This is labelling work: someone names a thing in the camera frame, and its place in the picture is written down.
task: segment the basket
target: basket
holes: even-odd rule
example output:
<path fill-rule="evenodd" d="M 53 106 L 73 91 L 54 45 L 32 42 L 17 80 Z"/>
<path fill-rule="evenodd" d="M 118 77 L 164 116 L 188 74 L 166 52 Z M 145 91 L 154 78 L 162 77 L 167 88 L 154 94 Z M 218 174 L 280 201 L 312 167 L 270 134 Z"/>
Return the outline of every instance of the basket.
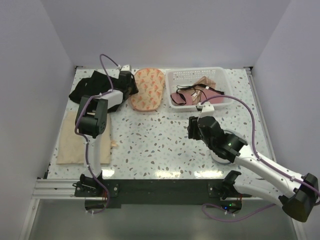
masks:
<path fill-rule="evenodd" d="M 177 85 L 180 86 L 191 86 L 203 76 L 208 77 L 216 83 L 216 90 L 223 91 L 225 95 L 232 96 L 233 92 L 229 83 L 229 77 L 222 67 L 201 67 L 201 68 L 183 68 L 183 69 L 172 69 L 166 71 L 165 74 L 165 85 L 166 93 L 169 99 L 171 108 L 177 112 L 190 112 L 196 111 L 196 105 L 188 106 L 176 106 L 173 105 L 170 95 L 175 93 Z M 225 108 L 233 102 L 230 98 L 223 98 L 222 103 L 212 104 L 215 109 Z"/>

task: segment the speckled tabletop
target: speckled tabletop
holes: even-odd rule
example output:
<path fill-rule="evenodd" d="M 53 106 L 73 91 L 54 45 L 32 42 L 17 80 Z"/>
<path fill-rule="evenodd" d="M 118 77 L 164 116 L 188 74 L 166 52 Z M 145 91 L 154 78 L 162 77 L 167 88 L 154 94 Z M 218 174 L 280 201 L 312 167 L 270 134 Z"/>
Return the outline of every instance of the speckled tabletop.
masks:
<path fill-rule="evenodd" d="M 77 69 L 71 91 L 82 78 L 92 75 L 94 69 Z M 254 96 L 244 69 L 226 69 L 233 88 L 233 95 L 247 103 L 256 119 L 256 147 L 263 155 L 270 157 L 267 142 L 257 112 Z M 117 70 L 108 70 L 112 77 Z M 174 112 L 169 107 L 166 92 L 160 107 L 154 112 L 138 112 L 126 101 L 111 116 L 111 139 L 118 144 L 111 150 L 111 164 L 103 165 L 103 178 L 110 179 L 212 179 L 224 178 L 229 171 L 243 174 L 252 172 L 237 165 L 221 165 L 213 161 L 209 149 L 202 141 L 188 139 L 187 126 L 194 112 Z M 68 111 L 77 111 L 78 104 L 68 101 Z M 252 124 L 248 111 L 233 102 L 217 110 L 214 117 L 223 129 L 234 131 L 248 142 L 251 139 Z M 56 164 L 59 151 L 59 136 L 51 158 L 48 179 L 78 179 L 84 171 L 83 164 Z"/>

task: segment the cable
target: cable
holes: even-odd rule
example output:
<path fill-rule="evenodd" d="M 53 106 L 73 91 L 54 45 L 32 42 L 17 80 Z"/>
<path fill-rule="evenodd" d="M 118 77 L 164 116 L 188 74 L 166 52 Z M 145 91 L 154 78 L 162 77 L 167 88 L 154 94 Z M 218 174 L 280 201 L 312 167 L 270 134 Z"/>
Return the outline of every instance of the cable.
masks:
<path fill-rule="evenodd" d="M 233 99 L 233 100 L 236 100 L 237 102 L 241 103 L 250 113 L 250 116 L 251 116 L 251 120 L 252 120 L 252 150 L 253 150 L 253 153 L 254 155 L 258 158 L 259 161 L 263 162 L 266 166 L 268 166 L 269 168 L 271 168 L 272 170 L 276 171 L 277 173 L 283 175 L 284 177 L 290 179 L 290 180 L 293 180 L 301 185 L 304 185 L 306 186 L 307 188 L 311 189 L 312 191 L 314 191 L 318 197 L 320 197 L 320 192 L 315 189 L 313 186 L 307 184 L 306 182 L 304 181 L 301 181 L 299 179 L 296 179 L 295 177 L 293 176 L 290 176 L 289 174 L 281 171 L 280 169 L 276 168 L 275 166 L 273 166 L 272 164 L 268 163 L 267 161 L 265 161 L 262 157 L 259 156 L 257 150 L 256 150 L 256 144 L 255 144 L 255 129 L 256 129 L 256 123 L 255 123 L 255 117 L 254 117 L 254 114 L 253 112 L 251 111 L 250 107 L 245 104 L 242 100 L 234 97 L 234 96 L 228 96 L 228 95 L 219 95 L 219 96 L 211 96 L 209 98 L 207 98 L 206 100 L 204 100 L 203 102 L 201 102 L 201 104 L 204 104 L 205 102 L 211 100 L 211 99 L 215 99 L 215 98 L 228 98 L 228 99 Z M 318 202 L 315 203 L 315 206 L 318 206 L 320 205 L 320 200 Z"/>
<path fill-rule="evenodd" d="M 225 209 L 223 209 L 222 207 L 220 207 L 220 206 L 218 206 L 218 205 L 211 204 L 211 203 L 205 203 L 205 204 L 202 205 L 201 210 L 202 210 L 202 212 L 203 212 L 207 217 L 209 217 L 209 218 L 211 218 L 211 219 L 213 219 L 213 220 L 217 220 L 217 221 L 219 221 L 219 222 L 223 222 L 223 223 L 236 223 L 236 222 L 240 222 L 240 221 L 242 221 L 242 220 L 245 220 L 245 219 L 247 219 L 247 218 L 250 218 L 251 216 L 253 216 L 253 215 L 255 215 L 255 214 L 258 214 L 258 213 L 262 212 L 263 210 L 269 209 L 269 208 L 275 206 L 275 204 L 272 203 L 272 204 L 269 204 L 269 205 L 267 205 L 267 206 L 261 207 L 261 208 L 253 211 L 252 213 L 250 213 L 250 214 L 248 214 L 248 215 L 246 215 L 246 216 L 243 216 L 243 217 L 240 217 L 240 218 L 234 219 L 234 220 L 220 219 L 220 218 L 217 218 L 217 217 L 215 217 L 215 216 L 212 216 L 211 214 L 209 214 L 208 212 L 206 212 L 206 210 L 205 210 L 206 206 L 210 206 L 210 207 L 214 207 L 214 208 L 216 208 L 216 209 L 222 210 L 222 211 L 224 211 L 224 212 L 227 213 L 227 214 L 233 215 L 233 213 L 232 213 L 232 212 L 229 212 L 229 211 L 226 211 Z"/>
<path fill-rule="evenodd" d="M 92 169 L 91 169 L 91 167 L 90 167 L 90 165 L 89 165 L 89 159 L 88 159 L 89 139 L 87 138 L 86 135 L 78 132 L 78 127 L 79 127 L 81 118 L 84 116 L 84 114 L 85 114 L 85 112 L 86 112 L 86 110 L 87 110 L 87 107 L 88 107 L 88 105 L 90 104 L 91 100 L 94 99 L 94 98 L 100 98 L 100 97 L 102 97 L 102 96 L 104 96 L 104 95 L 110 94 L 110 93 L 112 93 L 112 91 L 114 90 L 114 85 L 113 85 L 113 83 L 112 83 L 112 81 L 111 81 L 111 78 L 110 78 L 110 76 L 108 75 L 107 70 L 106 70 L 106 68 L 105 68 L 105 65 L 104 65 L 104 63 L 103 63 L 103 61 L 102 61 L 102 56 L 104 56 L 104 57 L 108 58 L 109 60 L 111 60 L 117 67 L 120 66 L 120 65 L 118 65 L 115 61 L 113 61 L 110 57 L 108 57 L 107 55 L 105 55 L 105 54 L 100 54 L 100 62 L 101 62 L 102 68 L 103 68 L 103 70 L 104 70 L 104 72 L 105 72 L 105 74 L 106 74 L 106 76 L 107 76 L 107 78 L 108 78 L 108 80 L 109 80 L 109 82 L 110 82 L 111 89 L 108 90 L 107 92 L 101 93 L 100 95 L 93 95 L 93 96 L 89 97 L 88 101 L 86 101 L 86 103 L 85 103 L 85 105 L 84 105 L 84 107 L 83 107 L 83 109 L 82 109 L 82 111 L 81 111 L 81 113 L 80 113 L 80 115 L 79 115 L 78 120 L 76 121 L 75 128 L 74 128 L 74 133 L 77 134 L 77 135 L 79 135 L 79 136 L 84 137 L 84 139 L 85 139 L 85 142 L 86 142 L 86 144 L 85 144 L 85 163 L 86 163 L 87 166 L 88 166 L 88 170 L 89 170 L 90 174 L 92 175 L 93 179 L 105 190 L 106 195 L 108 196 L 104 207 L 103 207 L 101 210 L 99 210 L 99 211 L 94 211 L 94 212 L 92 212 L 93 214 L 101 213 L 101 212 L 103 212 L 103 211 L 108 207 L 108 205 L 109 205 L 109 203 L 110 203 L 110 197 L 109 197 L 109 196 L 110 196 L 110 193 L 109 193 L 109 190 L 106 188 L 106 186 L 103 185 L 103 184 L 97 179 L 97 177 L 95 176 L 95 174 L 92 172 Z"/>

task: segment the metal frame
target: metal frame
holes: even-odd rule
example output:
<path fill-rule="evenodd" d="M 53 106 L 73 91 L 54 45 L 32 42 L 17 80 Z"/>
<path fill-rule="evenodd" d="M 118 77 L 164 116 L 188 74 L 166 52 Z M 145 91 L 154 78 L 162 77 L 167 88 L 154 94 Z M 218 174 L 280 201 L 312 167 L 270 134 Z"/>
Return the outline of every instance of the metal frame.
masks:
<path fill-rule="evenodd" d="M 260 117 L 260 121 L 262 124 L 262 130 L 266 137 L 267 147 L 270 152 L 272 159 L 277 162 L 276 156 L 272 147 L 270 135 L 267 129 L 266 121 L 261 109 L 260 101 L 258 98 L 257 90 L 254 83 L 254 78 L 251 72 L 251 69 L 245 67 L 248 80 L 251 86 L 253 98 L 257 107 L 257 111 Z M 34 191 L 31 197 L 31 202 L 29 205 L 29 209 L 27 211 L 27 215 L 21 230 L 21 234 L 19 240 L 28 240 L 34 220 L 36 217 L 36 213 L 38 210 L 39 202 L 41 199 L 51 199 L 51 200 L 101 200 L 100 197 L 75 197 L 75 188 L 73 187 L 73 183 L 78 182 L 78 179 L 37 179 L 34 187 Z M 226 201 L 232 201 L 235 198 L 227 198 Z M 259 200 L 259 198 L 252 197 L 248 198 L 248 201 Z M 306 240 L 307 235 L 305 233 L 303 224 L 296 220 L 292 220 L 296 235 L 298 240 Z"/>

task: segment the terrazzo table surface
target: terrazzo table surface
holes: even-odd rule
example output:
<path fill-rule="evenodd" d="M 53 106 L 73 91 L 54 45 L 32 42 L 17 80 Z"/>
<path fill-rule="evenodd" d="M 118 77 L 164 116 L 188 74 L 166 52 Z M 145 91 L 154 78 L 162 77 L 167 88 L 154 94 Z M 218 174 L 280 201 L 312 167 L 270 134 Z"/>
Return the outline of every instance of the terrazzo table surface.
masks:
<path fill-rule="evenodd" d="M 94 69 L 77 69 L 72 92 L 82 78 L 92 75 Z M 111 77 L 118 77 L 118 70 L 108 70 Z M 256 147 L 270 157 L 267 142 L 257 112 L 254 96 L 244 69 L 226 69 L 233 95 L 252 109 L 255 120 Z M 77 111 L 78 104 L 68 100 L 65 114 Z M 104 179 L 223 179 L 231 170 L 255 175 L 238 165 L 221 165 L 213 161 L 209 149 L 202 141 L 188 139 L 187 126 L 190 116 L 199 112 L 175 112 L 169 107 L 164 91 L 160 107 L 153 112 L 133 110 L 127 100 L 111 116 L 111 139 L 118 144 L 111 150 L 111 163 L 102 165 Z M 221 128 L 231 130 L 251 142 L 252 123 L 248 111 L 238 102 L 216 110 L 214 117 Z M 79 179 L 83 164 L 56 164 L 59 138 L 48 169 L 48 179 Z"/>

